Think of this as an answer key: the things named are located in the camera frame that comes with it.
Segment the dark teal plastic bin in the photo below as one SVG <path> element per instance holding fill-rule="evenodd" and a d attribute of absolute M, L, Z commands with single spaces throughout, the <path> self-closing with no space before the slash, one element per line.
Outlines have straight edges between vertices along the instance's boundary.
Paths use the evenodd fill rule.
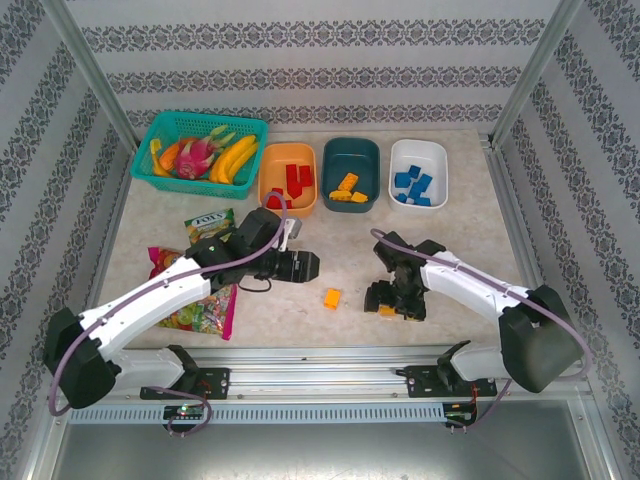
<path fill-rule="evenodd" d="M 358 177 L 353 193 L 367 197 L 362 203 L 330 198 L 348 174 Z M 329 140 L 323 153 L 320 192 L 325 206 L 339 213 L 365 213 L 372 209 L 380 193 L 380 150 L 369 139 L 336 137 Z"/>

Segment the green candy bag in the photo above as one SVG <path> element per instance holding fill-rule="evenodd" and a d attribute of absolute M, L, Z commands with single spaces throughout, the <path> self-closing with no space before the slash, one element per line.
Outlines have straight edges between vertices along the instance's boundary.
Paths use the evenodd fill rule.
<path fill-rule="evenodd" d="M 184 226 L 191 246 L 211 237 L 226 241 L 235 227 L 235 213 L 231 208 L 218 210 L 185 220 Z"/>

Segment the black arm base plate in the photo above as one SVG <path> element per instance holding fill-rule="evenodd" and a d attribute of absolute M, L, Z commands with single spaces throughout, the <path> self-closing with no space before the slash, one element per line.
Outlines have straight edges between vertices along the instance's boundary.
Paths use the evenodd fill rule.
<path fill-rule="evenodd" d="M 228 368 L 198 368 L 184 373 L 174 384 L 168 387 L 176 394 L 153 390 L 149 387 L 140 389 L 142 400 L 165 400 L 184 398 L 185 394 L 195 395 L 207 400 L 225 400 L 230 384 Z"/>
<path fill-rule="evenodd" d="M 498 389 L 488 379 L 464 380 L 448 367 L 436 365 L 406 366 L 395 371 L 406 382 L 410 398 L 494 397 Z"/>

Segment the yellow toy banana bunch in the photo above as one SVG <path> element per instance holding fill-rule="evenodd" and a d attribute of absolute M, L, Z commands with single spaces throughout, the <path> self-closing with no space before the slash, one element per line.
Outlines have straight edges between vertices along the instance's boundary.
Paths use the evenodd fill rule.
<path fill-rule="evenodd" d="M 209 180 L 213 183 L 231 185 L 236 174 L 257 152 L 258 147 L 259 142 L 255 135 L 241 138 L 215 161 Z"/>

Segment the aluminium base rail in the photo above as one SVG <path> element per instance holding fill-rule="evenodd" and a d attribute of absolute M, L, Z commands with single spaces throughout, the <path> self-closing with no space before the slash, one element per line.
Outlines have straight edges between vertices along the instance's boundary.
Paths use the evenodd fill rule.
<path fill-rule="evenodd" d="M 395 371 L 406 366 L 436 365 L 449 348 L 436 345 L 184 349 L 199 368 L 230 370 L 225 400 L 233 400 L 410 398 L 405 379 Z M 126 395 L 140 398 L 140 388 L 115 390 L 97 403 Z"/>

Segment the orange plastic bin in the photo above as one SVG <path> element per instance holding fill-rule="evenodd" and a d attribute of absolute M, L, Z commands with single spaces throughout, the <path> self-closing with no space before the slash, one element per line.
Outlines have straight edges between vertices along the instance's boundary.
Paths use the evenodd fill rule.
<path fill-rule="evenodd" d="M 303 188 L 302 195 L 292 199 L 287 194 L 285 166 L 287 164 L 310 165 L 313 169 L 314 184 Z M 262 203 L 267 193 L 273 188 L 283 190 L 285 199 L 292 200 L 293 208 L 289 214 L 305 218 L 309 217 L 318 199 L 318 176 L 315 152 L 306 143 L 281 142 L 268 145 L 262 155 L 262 162 L 258 175 L 258 202 Z"/>

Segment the small controller circuit board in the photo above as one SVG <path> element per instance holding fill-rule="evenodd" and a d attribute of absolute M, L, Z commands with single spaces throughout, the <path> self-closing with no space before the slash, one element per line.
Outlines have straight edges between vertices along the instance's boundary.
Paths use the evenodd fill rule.
<path fill-rule="evenodd" d="M 199 421 L 204 418 L 204 408 L 197 405 L 166 406 L 163 411 L 163 419 L 181 421 Z"/>
<path fill-rule="evenodd" d="M 453 406 L 446 405 L 444 410 L 444 416 L 448 424 L 454 427 L 469 427 L 473 425 L 477 420 L 477 409 L 471 408 L 454 408 Z"/>

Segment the teal plastic basket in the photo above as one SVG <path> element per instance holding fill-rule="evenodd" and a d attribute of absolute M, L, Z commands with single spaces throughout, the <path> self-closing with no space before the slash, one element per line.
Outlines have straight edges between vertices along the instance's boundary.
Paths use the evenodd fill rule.
<path fill-rule="evenodd" d="M 212 183 L 208 180 L 167 178 L 153 173 L 150 150 L 152 140 L 158 139 L 163 147 L 167 147 L 185 137 L 203 137 L 215 127 L 224 125 L 227 126 L 224 134 L 228 131 L 236 133 L 230 141 L 231 145 L 247 135 L 255 135 L 259 145 L 257 152 L 239 170 L 231 185 Z M 147 182 L 157 190 L 244 200 L 248 198 L 249 190 L 257 177 L 267 135 L 268 125 L 259 119 L 177 111 L 161 112 L 147 130 L 135 154 L 130 173 L 134 178 Z"/>

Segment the aluminium frame post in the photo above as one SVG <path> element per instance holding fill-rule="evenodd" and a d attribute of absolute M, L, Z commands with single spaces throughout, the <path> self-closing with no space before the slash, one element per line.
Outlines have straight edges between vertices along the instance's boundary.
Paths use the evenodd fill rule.
<path fill-rule="evenodd" d="M 81 28 L 74 20 L 66 0 L 39 1 L 55 30 L 73 56 L 84 79 L 99 100 L 119 138 L 130 151 L 136 150 L 140 140 Z"/>
<path fill-rule="evenodd" d="M 488 135 L 489 144 L 493 149 L 504 143 L 512 125 L 583 2 L 584 0 L 559 0 L 522 75 L 498 117 L 493 130 Z"/>

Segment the aluminium side rail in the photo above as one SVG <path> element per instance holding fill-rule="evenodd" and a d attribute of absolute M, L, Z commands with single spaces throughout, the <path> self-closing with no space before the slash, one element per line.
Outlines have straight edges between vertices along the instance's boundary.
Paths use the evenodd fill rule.
<path fill-rule="evenodd" d="M 483 144 L 483 151 L 523 284 L 527 287 L 538 287 L 545 280 L 536 260 L 525 219 L 504 159 L 501 152 L 489 141 Z"/>
<path fill-rule="evenodd" d="M 136 153 L 136 148 L 131 150 L 122 166 L 108 178 L 104 191 L 106 196 L 99 204 L 87 247 L 81 259 L 82 271 L 77 277 L 80 280 L 80 291 L 74 293 L 70 299 L 70 305 L 76 314 L 99 305 L 118 225 L 131 183 L 130 169 Z"/>

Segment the colourful fruit candy bag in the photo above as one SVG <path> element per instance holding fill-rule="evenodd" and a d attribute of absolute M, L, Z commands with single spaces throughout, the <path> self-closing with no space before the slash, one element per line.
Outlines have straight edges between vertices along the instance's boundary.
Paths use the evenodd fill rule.
<path fill-rule="evenodd" d="M 182 255 L 179 250 L 158 246 L 148 247 L 147 252 L 149 260 L 153 264 L 149 274 L 150 279 L 164 272 Z M 226 286 L 205 299 L 175 311 L 160 320 L 157 326 L 199 334 L 218 335 L 223 340 L 230 340 L 236 300 L 237 286 Z"/>

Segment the pink toy dragon fruit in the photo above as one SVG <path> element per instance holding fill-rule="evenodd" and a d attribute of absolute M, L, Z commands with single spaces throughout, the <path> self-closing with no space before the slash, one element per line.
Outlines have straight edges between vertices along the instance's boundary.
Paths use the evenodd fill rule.
<path fill-rule="evenodd" d="M 228 132 L 227 126 L 223 125 L 214 128 L 207 136 L 180 140 L 173 163 L 177 177 L 184 180 L 202 177 L 213 164 L 216 154 L 235 136 L 235 132 Z"/>

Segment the small yellow toy banana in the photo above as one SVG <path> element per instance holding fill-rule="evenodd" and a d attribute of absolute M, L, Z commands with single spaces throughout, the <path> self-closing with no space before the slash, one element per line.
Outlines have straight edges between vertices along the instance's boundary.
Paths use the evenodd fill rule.
<path fill-rule="evenodd" d="M 149 143 L 149 150 L 153 162 L 153 174 L 158 177 L 171 178 L 172 175 L 165 170 L 159 162 L 158 152 L 162 148 L 159 139 L 152 139 Z"/>

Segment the white plastic bin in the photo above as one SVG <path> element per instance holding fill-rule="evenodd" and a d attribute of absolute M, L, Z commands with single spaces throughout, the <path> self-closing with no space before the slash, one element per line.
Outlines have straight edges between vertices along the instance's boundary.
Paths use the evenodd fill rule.
<path fill-rule="evenodd" d="M 398 172 L 407 172 L 411 165 L 421 168 L 419 177 L 428 174 L 433 180 L 421 197 L 428 197 L 431 205 L 418 206 L 408 197 L 411 186 L 419 179 L 412 179 L 408 188 L 398 189 L 394 186 L 394 177 Z M 405 203 L 399 202 L 396 196 L 400 193 L 407 195 Z M 449 198 L 448 154 L 440 144 L 427 140 L 401 139 L 391 148 L 389 181 L 389 205 L 393 211 L 406 214 L 427 214 L 444 207 Z"/>

